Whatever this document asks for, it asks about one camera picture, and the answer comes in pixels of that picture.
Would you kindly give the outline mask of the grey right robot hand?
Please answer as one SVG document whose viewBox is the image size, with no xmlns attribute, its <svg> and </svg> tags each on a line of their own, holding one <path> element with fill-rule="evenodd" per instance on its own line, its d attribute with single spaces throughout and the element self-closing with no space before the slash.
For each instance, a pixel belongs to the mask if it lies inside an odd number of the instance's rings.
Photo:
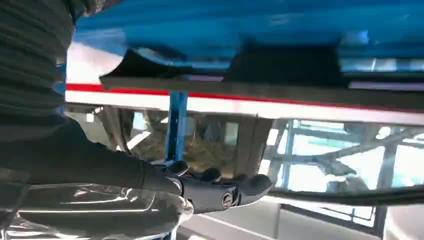
<svg viewBox="0 0 424 240">
<path fill-rule="evenodd" d="M 219 181 L 152 165 L 90 141 L 77 121 L 0 127 L 0 237 L 155 240 L 195 214 L 257 202 L 272 188 L 262 174 Z"/>
</svg>

